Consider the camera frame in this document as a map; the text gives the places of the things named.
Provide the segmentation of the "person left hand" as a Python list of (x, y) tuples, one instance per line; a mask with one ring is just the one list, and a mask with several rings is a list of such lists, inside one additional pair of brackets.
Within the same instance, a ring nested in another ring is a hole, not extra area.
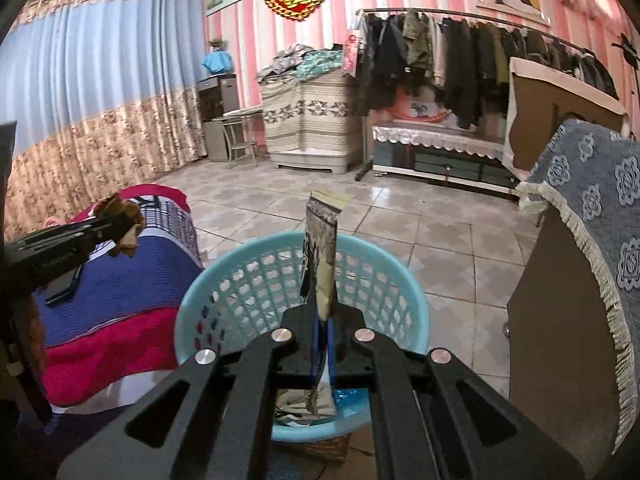
[(26, 362), (38, 385), (46, 368), (46, 331), (33, 296), (21, 299), (15, 306), (15, 322), (21, 344), (26, 352)]

